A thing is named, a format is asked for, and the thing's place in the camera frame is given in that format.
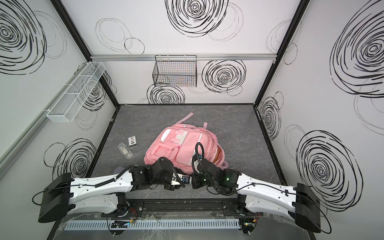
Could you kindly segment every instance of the backpack strap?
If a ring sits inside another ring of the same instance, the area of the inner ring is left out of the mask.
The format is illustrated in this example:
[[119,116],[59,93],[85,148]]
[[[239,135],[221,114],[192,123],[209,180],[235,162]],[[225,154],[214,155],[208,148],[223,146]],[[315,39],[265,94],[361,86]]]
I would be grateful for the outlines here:
[[193,115],[193,113],[188,114],[185,118],[181,119],[181,120],[178,121],[177,123],[182,123],[182,122],[184,122],[185,120],[187,120],[188,118],[190,118],[192,115]]

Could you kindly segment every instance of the backpack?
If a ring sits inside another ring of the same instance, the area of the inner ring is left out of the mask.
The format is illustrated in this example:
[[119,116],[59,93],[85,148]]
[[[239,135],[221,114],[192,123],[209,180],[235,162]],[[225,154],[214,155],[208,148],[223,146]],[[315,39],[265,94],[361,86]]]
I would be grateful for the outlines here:
[[206,122],[203,127],[182,123],[192,115],[193,113],[188,114],[160,133],[145,154],[145,164],[154,164],[160,157],[166,157],[174,167],[191,174],[195,145],[200,142],[204,147],[204,158],[221,169],[228,167],[228,163],[224,161],[224,150],[217,142],[216,135],[207,130]]

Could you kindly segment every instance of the gray marble surface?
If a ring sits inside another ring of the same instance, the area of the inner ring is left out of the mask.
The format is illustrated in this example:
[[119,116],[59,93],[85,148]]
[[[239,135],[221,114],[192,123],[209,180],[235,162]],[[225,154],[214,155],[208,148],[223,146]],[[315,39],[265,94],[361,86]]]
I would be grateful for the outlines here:
[[[252,105],[121,106],[92,177],[112,174],[119,166],[145,165],[145,152],[161,131],[190,112],[194,115],[185,123],[197,127],[208,123],[207,129],[216,134],[224,149],[229,168],[280,184]],[[127,160],[117,146],[121,142],[128,145],[128,137],[131,136],[136,136],[137,146],[131,148],[135,157]],[[191,185],[175,191],[158,186],[154,190],[127,193],[129,199],[219,197],[225,196],[210,194],[205,187],[192,189]]]

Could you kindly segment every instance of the white wire basket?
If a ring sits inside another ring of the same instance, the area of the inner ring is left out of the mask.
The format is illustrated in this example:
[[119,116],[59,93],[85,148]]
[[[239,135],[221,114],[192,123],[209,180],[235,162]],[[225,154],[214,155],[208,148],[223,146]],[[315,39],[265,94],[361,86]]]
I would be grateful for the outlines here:
[[102,62],[88,62],[47,113],[53,122],[72,122],[105,71]]

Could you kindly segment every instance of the metal rail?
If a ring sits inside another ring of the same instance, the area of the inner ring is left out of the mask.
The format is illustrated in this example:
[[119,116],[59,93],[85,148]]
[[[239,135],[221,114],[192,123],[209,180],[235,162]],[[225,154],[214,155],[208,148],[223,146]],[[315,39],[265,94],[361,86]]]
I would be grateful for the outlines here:
[[161,55],[170,61],[192,60],[197,56],[197,61],[210,60],[276,60],[275,53],[233,53],[233,54],[113,54],[92,55],[92,61],[155,61],[155,56]]

